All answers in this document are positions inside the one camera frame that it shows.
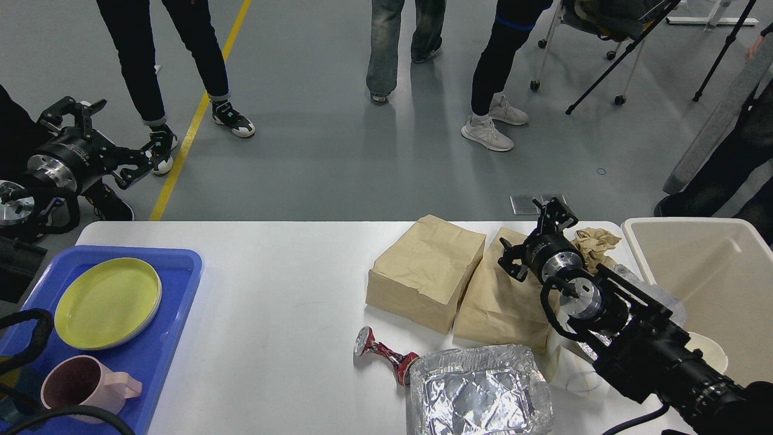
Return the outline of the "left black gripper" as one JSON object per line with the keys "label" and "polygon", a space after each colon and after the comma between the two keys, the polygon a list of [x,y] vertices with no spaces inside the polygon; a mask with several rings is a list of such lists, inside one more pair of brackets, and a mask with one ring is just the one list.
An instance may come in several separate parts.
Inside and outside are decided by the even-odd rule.
{"label": "left black gripper", "polygon": [[[33,152],[27,161],[27,175],[44,187],[80,195],[108,173],[102,152],[110,148],[114,160],[112,176],[122,190],[149,173],[162,176],[171,171],[176,135],[171,130],[152,130],[149,142],[140,149],[114,146],[104,135],[95,134],[91,119],[106,105],[107,100],[103,98],[83,103],[66,96],[42,111],[37,124],[58,136]],[[66,115],[74,119],[73,126],[64,126]],[[67,129],[74,129],[74,133],[68,134]]]}

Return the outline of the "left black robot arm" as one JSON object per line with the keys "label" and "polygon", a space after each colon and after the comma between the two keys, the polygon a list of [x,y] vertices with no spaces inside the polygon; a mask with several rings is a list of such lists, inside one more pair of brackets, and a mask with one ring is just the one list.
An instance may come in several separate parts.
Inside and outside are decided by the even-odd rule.
{"label": "left black robot arm", "polygon": [[[64,97],[38,124],[53,133],[22,173],[2,189],[2,299],[17,301],[42,263],[39,235],[68,233],[80,220],[77,199],[112,173],[130,187],[152,168],[143,149],[118,147],[91,126],[105,100],[85,106]],[[105,434],[102,419],[77,413],[64,421],[47,401],[48,376],[87,355],[127,374],[141,393],[127,397],[111,419],[129,434],[146,434],[190,305],[201,259],[193,251],[80,245],[53,259],[19,313],[2,318],[2,398],[17,419],[2,433]]]}

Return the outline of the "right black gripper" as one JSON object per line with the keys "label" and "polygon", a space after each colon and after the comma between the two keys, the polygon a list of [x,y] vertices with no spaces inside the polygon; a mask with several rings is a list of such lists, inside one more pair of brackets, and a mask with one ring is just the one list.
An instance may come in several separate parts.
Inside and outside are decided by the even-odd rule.
{"label": "right black gripper", "polygon": [[564,237],[566,229],[577,225],[577,215],[557,198],[539,204],[539,211],[534,237],[528,237],[524,244],[513,245],[505,237],[499,238],[502,251],[498,264],[520,283],[525,282],[529,270],[544,283],[551,276],[585,268],[580,251]]}

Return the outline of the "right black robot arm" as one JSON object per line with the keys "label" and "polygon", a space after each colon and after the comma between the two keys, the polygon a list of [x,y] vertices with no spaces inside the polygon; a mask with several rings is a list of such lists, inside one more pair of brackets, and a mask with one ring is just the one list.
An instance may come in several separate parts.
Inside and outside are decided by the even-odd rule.
{"label": "right black robot arm", "polygon": [[532,272],[539,302],[560,336],[587,344],[596,374],[622,396],[643,403],[657,395],[661,408],[608,430],[647,423],[674,408],[698,434],[770,434],[771,383],[742,387],[688,350],[687,331],[667,306],[606,265],[591,272],[564,237],[577,217],[559,198],[533,200],[536,228],[519,245],[501,239],[499,265],[517,281]]}

